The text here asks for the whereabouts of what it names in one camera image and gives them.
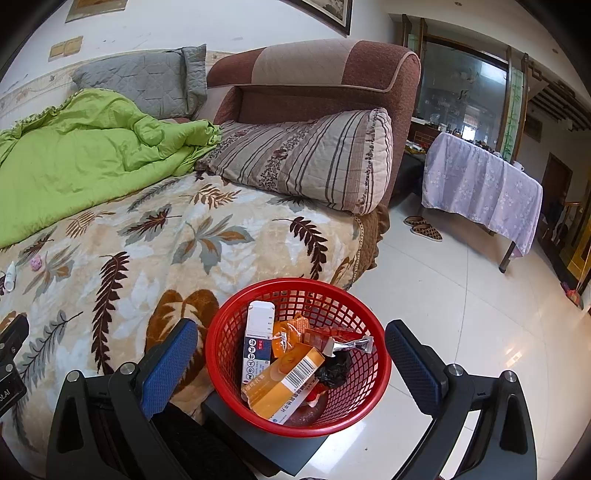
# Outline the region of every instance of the orange wrapper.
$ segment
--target orange wrapper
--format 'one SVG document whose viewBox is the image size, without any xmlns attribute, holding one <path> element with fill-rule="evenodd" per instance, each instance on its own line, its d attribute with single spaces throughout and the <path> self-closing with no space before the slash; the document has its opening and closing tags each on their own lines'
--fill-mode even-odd
<svg viewBox="0 0 591 480">
<path fill-rule="evenodd" d="M 296 343 L 301 343 L 304 332 L 310 328 L 310 322 L 301 313 L 296 313 L 291 320 L 273 324 L 271 346 L 275 358 L 281 358 Z"/>
</svg>

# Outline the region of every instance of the red plastic basket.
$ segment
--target red plastic basket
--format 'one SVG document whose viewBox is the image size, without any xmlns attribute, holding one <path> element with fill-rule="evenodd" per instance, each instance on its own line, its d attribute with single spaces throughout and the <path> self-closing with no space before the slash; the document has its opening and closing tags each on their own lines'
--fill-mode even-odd
<svg viewBox="0 0 591 480">
<path fill-rule="evenodd" d="M 340 325 L 374 337 L 374 351 L 351 351 L 347 383 L 329 390 L 326 410 L 312 425 L 288 427 L 265 420 L 242 401 L 242 350 L 248 305 L 253 300 L 275 304 L 275 319 L 302 312 L 313 326 Z M 239 416 L 270 433 L 316 437 L 339 432 L 365 417 L 384 394 L 392 361 L 384 344 L 384 328 L 358 299 L 327 283 L 305 278 L 278 278 L 251 285 L 230 298 L 214 317 L 205 346 L 213 386 Z"/>
</svg>

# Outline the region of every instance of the framed painting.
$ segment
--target framed painting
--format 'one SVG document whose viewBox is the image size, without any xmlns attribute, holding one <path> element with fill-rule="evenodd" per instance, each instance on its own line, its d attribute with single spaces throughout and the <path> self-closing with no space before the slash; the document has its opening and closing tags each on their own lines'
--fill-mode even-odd
<svg viewBox="0 0 591 480">
<path fill-rule="evenodd" d="M 74 0 L 66 17 L 66 23 L 91 15 L 124 10 L 126 4 L 127 0 Z"/>
<path fill-rule="evenodd" d="M 288 0 L 332 25 L 346 35 L 351 33 L 353 0 Z"/>
<path fill-rule="evenodd" d="M 541 121 L 527 113 L 525 116 L 525 125 L 523 127 L 523 133 L 529 135 L 537 142 L 541 142 L 543 126 L 544 124 Z"/>
</svg>

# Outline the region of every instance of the table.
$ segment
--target table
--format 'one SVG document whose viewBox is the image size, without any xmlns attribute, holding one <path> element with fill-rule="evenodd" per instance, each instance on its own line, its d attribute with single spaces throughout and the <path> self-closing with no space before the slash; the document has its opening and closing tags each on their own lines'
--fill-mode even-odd
<svg viewBox="0 0 591 480">
<path fill-rule="evenodd" d="M 499 270 L 527 255 L 542 205 L 542 186 L 503 159 L 450 134 L 439 135 L 425 159 L 426 208 L 458 213 L 511 242 Z"/>
</svg>

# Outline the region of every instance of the leopard print slipper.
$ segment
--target leopard print slipper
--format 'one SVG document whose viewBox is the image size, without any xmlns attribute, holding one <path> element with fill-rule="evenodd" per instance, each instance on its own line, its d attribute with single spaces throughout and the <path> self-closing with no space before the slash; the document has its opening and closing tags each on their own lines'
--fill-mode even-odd
<svg viewBox="0 0 591 480">
<path fill-rule="evenodd" d="M 406 223 L 408 226 L 415 226 L 415 225 L 428 225 L 429 222 L 427 222 L 423 217 L 421 216 L 410 216 L 410 217 L 406 217 L 404 219 L 404 223 Z"/>
<path fill-rule="evenodd" d="M 411 228 L 411 232 L 415 235 L 420 235 L 429 240 L 433 240 L 434 242 L 441 242 L 443 237 L 439 233 L 439 231 L 430 223 L 421 223 L 420 225 L 415 225 Z"/>
</svg>

